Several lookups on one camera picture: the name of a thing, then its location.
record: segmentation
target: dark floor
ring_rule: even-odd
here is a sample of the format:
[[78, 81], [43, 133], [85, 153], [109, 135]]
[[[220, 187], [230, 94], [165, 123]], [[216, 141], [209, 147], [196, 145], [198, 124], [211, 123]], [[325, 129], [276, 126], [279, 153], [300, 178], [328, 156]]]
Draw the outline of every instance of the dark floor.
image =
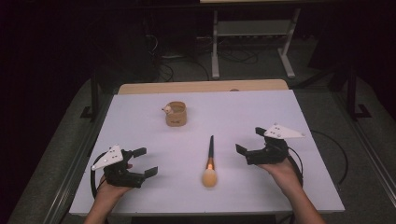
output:
[[[276, 52], [280, 42], [265, 46], [266, 48], [245, 51], [225, 49], [219, 60], [220, 79], [282, 78], [289, 86], [293, 86], [319, 72], [307, 67], [317, 41], [296, 39], [288, 53], [296, 78], [288, 79]], [[234, 58], [230, 60], [231, 57], [241, 60], [250, 56], [250, 63], [239, 63]], [[163, 62], [165, 65], [157, 80], [159, 82], [167, 79], [179, 82], [205, 81], [210, 76], [210, 53], [199, 55], [196, 61], [181, 57]], [[389, 197], [391, 193], [384, 188], [386, 182], [378, 172], [381, 163], [372, 162], [373, 153], [370, 149], [374, 148], [375, 155], [387, 168], [389, 176], [395, 177], [396, 165], [392, 161], [396, 158], [393, 150], [396, 123], [376, 100], [370, 86], [360, 79], [357, 103], [364, 104], [372, 117], [353, 121], [345, 110], [346, 89], [331, 92], [326, 88], [331, 78], [332, 75], [328, 75], [304, 90], [295, 90], [308, 126], [312, 131], [321, 132], [313, 135], [334, 185], [343, 176], [346, 164], [339, 146], [346, 151], [349, 160], [348, 173], [339, 191], [346, 211], [323, 216], [328, 223], [394, 223], [394, 199]], [[90, 104], [90, 97], [90, 83], [87, 82], [66, 111], [9, 223], [82, 223], [83, 217], [67, 214], [67, 208], [73, 201], [73, 192], [88, 161], [84, 152], [100, 130], [101, 119], [111, 101], [111, 96], [101, 95], [102, 115], [99, 115], [96, 122], [90, 122], [89, 119], [79, 117], [84, 107]], [[369, 144], [365, 142], [362, 133], [368, 138]], [[110, 218], [110, 223], [130, 221], [130, 217]]]

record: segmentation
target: human arm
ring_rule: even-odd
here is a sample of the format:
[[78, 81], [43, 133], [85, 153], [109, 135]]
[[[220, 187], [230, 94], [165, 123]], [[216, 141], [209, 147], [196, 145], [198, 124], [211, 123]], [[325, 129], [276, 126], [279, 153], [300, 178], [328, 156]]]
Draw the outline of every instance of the human arm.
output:
[[92, 208], [85, 218], [84, 224], [105, 223], [108, 214], [120, 200], [122, 195], [132, 188], [116, 187], [106, 182], [102, 176]]
[[298, 224], [325, 223], [301, 186], [289, 160], [277, 164], [258, 165], [266, 170], [288, 198]]

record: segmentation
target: small basket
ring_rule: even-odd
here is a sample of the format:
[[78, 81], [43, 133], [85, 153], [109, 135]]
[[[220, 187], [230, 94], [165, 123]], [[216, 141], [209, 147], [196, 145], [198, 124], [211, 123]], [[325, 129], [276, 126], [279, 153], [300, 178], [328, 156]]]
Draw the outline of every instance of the small basket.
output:
[[187, 123], [186, 104], [180, 101], [174, 101], [168, 104], [172, 112], [166, 114], [166, 124], [170, 127], [180, 127]]

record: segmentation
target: white table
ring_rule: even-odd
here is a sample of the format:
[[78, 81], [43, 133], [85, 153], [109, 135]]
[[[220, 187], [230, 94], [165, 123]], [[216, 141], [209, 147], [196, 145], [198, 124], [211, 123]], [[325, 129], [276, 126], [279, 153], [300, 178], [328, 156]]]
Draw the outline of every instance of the white table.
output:
[[[165, 124], [161, 108], [171, 101], [187, 105], [185, 126]], [[255, 134], [255, 127], [266, 129], [274, 122], [306, 134], [306, 138], [286, 141], [303, 160], [304, 189], [314, 206], [320, 213], [344, 211], [293, 91], [217, 91], [116, 95], [70, 213], [88, 214], [93, 203], [90, 166], [115, 144], [126, 150], [147, 148], [147, 155], [130, 160], [134, 165], [131, 172], [142, 173], [158, 166], [159, 173], [147, 179], [141, 189], [125, 194], [113, 215], [289, 212], [290, 204], [272, 177], [247, 165], [235, 151], [235, 144], [249, 150], [263, 148], [264, 139]], [[219, 181], [213, 189], [207, 189], [201, 176], [212, 134]], [[102, 174], [102, 170], [96, 172], [96, 186]]]

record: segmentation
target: makeup brush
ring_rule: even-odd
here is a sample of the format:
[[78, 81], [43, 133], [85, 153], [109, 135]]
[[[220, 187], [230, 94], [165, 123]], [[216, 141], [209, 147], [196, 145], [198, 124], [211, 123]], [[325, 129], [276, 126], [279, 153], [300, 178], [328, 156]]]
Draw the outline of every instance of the makeup brush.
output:
[[212, 188], [216, 185], [218, 181], [218, 177], [215, 172], [215, 162], [213, 160], [214, 156], [214, 147], [213, 147], [213, 135], [210, 137], [210, 145], [209, 145], [209, 155], [206, 163], [206, 170], [202, 175], [202, 183], [207, 188]]

